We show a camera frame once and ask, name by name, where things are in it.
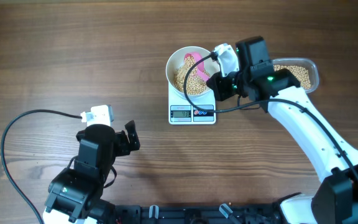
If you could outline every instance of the wood grain surface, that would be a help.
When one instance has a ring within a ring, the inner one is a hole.
[[[313,194],[319,181],[296,142],[262,110],[219,114],[212,126],[172,126],[165,64],[179,48],[262,35],[270,56],[319,70],[314,105],[358,148],[358,1],[116,1],[0,5],[0,140],[33,109],[79,114],[111,104],[113,128],[134,119],[140,151],[115,163],[115,204],[219,205]],[[232,98],[218,108],[236,104]],[[33,114],[7,135],[13,178],[44,209],[50,181],[78,152],[77,119]],[[35,223],[0,158],[0,223]]]

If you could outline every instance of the black cable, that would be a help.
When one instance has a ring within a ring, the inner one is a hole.
[[[340,145],[338,144],[338,142],[334,139],[334,137],[331,135],[331,133],[328,131],[328,129],[324,126],[324,124],[312,113],[310,112],[307,108],[299,105],[298,103],[292,102],[290,100],[283,100],[283,99],[269,99],[269,100],[259,100],[259,101],[254,101],[254,102],[250,102],[250,103],[246,103],[244,105],[240,105],[240,106],[235,106],[233,108],[229,108],[229,109],[223,109],[223,110],[207,110],[207,109],[203,109],[198,107],[197,105],[195,105],[189,98],[189,96],[187,95],[186,92],[186,83],[187,83],[187,79],[191,73],[191,71],[197,66],[199,65],[201,62],[205,61],[206,59],[210,58],[213,56],[214,53],[209,54],[208,56],[202,58],[201,60],[199,60],[198,62],[196,62],[193,66],[191,66],[191,68],[187,71],[187,74],[185,76],[185,81],[183,84],[183,92],[185,94],[185,97],[187,99],[187,101],[196,109],[199,109],[201,111],[205,111],[205,112],[210,112],[210,113],[226,113],[226,112],[230,112],[230,111],[235,111],[235,110],[240,110],[252,105],[260,105],[261,103],[268,103],[268,102],[281,102],[281,103],[288,103],[290,105],[296,106],[297,108],[301,109],[302,112],[308,114],[319,126],[320,128],[326,133],[327,137],[333,142],[334,146],[336,147],[336,149],[339,151],[340,155],[343,157],[343,159],[345,160],[346,164],[349,166],[350,170],[352,171],[354,177],[356,178],[356,181],[358,183],[358,173],[356,172],[352,162],[349,160],[349,158],[347,157],[346,153],[342,150],[342,148],[340,147]]]
[[[68,165],[67,165],[67,169],[69,169],[69,168],[71,167],[71,164],[73,163],[73,161],[74,161],[75,159],[77,159],[77,157],[78,157],[78,156],[75,156],[75,157],[72,157],[72,158],[70,159],[70,162],[69,162]]]
[[[240,99],[241,99],[241,96],[239,95],[239,97],[237,98],[237,106],[240,106]],[[257,108],[243,108],[240,110],[257,110],[259,108],[260,108],[260,105]]]
[[[113,166],[111,166],[111,171],[113,172],[114,174],[114,179],[112,181],[110,181],[108,184],[106,184],[103,188],[108,188],[110,187],[114,181],[116,181],[116,178],[117,178],[117,171],[115,170],[115,168]]]
[[[15,123],[18,119],[24,117],[25,115],[28,114],[32,114],[32,113],[53,113],[53,114],[59,114],[59,115],[63,115],[63,116],[67,116],[69,118],[78,118],[78,119],[82,119],[81,116],[75,116],[75,115],[71,115],[71,114],[66,114],[66,113],[62,113],[59,111],[53,111],[53,110],[32,110],[32,111],[27,111],[25,113],[20,114],[19,116],[17,116],[15,119],[13,119],[5,128],[4,133],[2,134],[2,139],[1,139],[1,161],[2,161],[2,166],[4,168],[4,171],[6,173],[6,176],[8,178],[8,180],[11,182],[11,184],[13,185],[13,187],[17,190],[17,192],[19,193],[19,195],[25,200],[25,202],[27,202],[27,204],[29,204],[30,208],[33,210],[33,212],[35,213],[35,215],[38,218],[38,221],[40,224],[43,224],[44,221],[42,221],[42,217],[40,215],[40,213],[37,211],[36,207],[33,205],[33,203],[25,196],[25,194],[23,193],[23,191],[19,188],[19,186],[17,186],[16,182],[13,180],[11,174],[9,173],[9,170],[7,169],[6,166],[6,160],[5,160],[5,152],[4,152],[4,146],[5,146],[5,138],[6,138],[6,134],[9,131],[9,128],[11,128],[11,126],[13,125],[13,123]]]

